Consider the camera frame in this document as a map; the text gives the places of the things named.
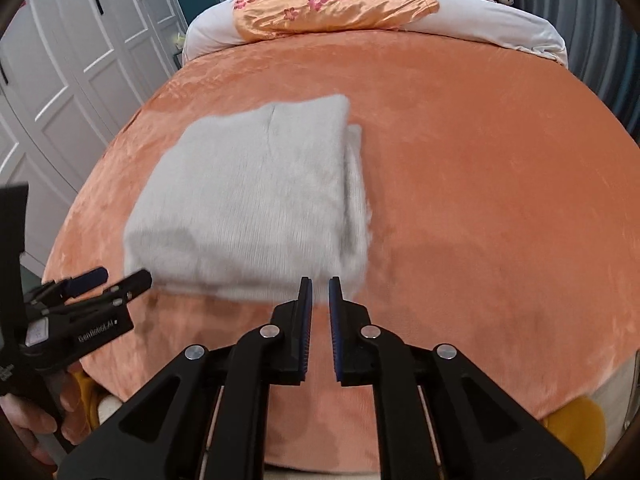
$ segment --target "black handle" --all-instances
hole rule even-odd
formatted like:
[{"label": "black handle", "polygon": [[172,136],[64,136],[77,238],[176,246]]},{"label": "black handle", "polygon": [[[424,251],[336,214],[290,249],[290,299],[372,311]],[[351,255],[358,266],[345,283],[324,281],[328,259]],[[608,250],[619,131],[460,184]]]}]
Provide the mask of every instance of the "black handle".
[{"label": "black handle", "polygon": [[104,9],[102,8],[102,4],[100,3],[100,0],[95,0],[95,4],[98,6],[98,11],[100,12],[100,15],[104,16]]},{"label": "black handle", "polygon": [[6,78],[6,74],[4,73],[4,68],[2,68],[2,62],[0,61],[0,74],[2,75],[2,79],[4,79],[4,84],[8,85],[9,80]]}]

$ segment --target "striped curtain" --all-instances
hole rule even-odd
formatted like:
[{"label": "striped curtain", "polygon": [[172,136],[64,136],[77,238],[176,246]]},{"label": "striped curtain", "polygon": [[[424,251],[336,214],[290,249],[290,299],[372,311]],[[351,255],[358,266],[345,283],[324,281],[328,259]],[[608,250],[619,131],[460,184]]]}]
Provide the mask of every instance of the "striped curtain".
[{"label": "striped curtain", "polygon": [[566,41],[569,69],[640,144],[640,42],[615,0],[516,0]]}]

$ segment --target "wardrobe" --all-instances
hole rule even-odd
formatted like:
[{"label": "wardrobe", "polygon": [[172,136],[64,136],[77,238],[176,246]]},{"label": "wardrobe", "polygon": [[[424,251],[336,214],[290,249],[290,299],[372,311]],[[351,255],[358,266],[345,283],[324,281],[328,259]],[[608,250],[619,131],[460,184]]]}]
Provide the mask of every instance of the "wardrobe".
[{"label": "wardrobe", "polygon": [[41,276],[108,143],[175,73],[177,0],[26,0],[0,40],[0,185],[28,182],[26,254]]}]

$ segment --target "wardrobe door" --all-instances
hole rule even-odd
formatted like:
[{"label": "wardrobe door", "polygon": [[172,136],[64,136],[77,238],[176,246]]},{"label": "wardrobe door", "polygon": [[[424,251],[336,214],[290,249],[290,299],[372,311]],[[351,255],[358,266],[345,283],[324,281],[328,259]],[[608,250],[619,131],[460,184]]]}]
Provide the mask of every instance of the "wardrobe door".
[{"label": "wardrobe door", "polygon": [[119,42],[136,77],[145,82],[145,99],[175,71],[150,24],[142,0],[98,0],[109,38]]},{"label": "wardrobe door", "polygon": [[113,138],[144,103],[149,90],[133,72],[124,48],[108,36],[97,1],[34,0],[34,5],[46,17],[42,26],[55,37]]},{"label": "wardrobe door", "polygon": [[175,42],[178,33],[184,33],[183,18],[175,0],[142,0],[146,12],[151,18],[153,28],[160,37],[162,46],[169,58],[177,53]]},{"label": "wardrobe door", "polygon": [[22,264],[42,276],[76,192],[29,138],[0,93],[0,186],[29,183]]},{"label": "wardrobe door", "polygon": [[46,33],[50,0],[27,0],[0,41],[2,86],[38,149],[75,190],[111,134]]}]

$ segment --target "silver screw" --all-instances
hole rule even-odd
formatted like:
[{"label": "silver screw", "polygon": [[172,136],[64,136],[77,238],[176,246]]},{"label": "silver screw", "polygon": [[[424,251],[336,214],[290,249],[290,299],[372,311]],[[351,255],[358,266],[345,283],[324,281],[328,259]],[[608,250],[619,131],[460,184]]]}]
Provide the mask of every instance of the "silver screw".
[{"label": "silver screw", "polygon": [[443,359],[453,359],[458,355],[456,347],[452,345],[440,345],[436,348],[436,353]]},{"label": "silver screw", "polygon": [[265,325],[260,329],[260,335],[265,338],[276,337],[280,329],[275,325]]},{"label": "silver screw", "polygon": [[196,361],[204,355],[204,348],[200,345],[191,345],[184,351],[184,356],[190,361]]},{"label": "silver screw", "polygon": [[362,327],[360,333],[367,339],[375,339],[382,334],[382,330],[375,325],[367,325]]}]

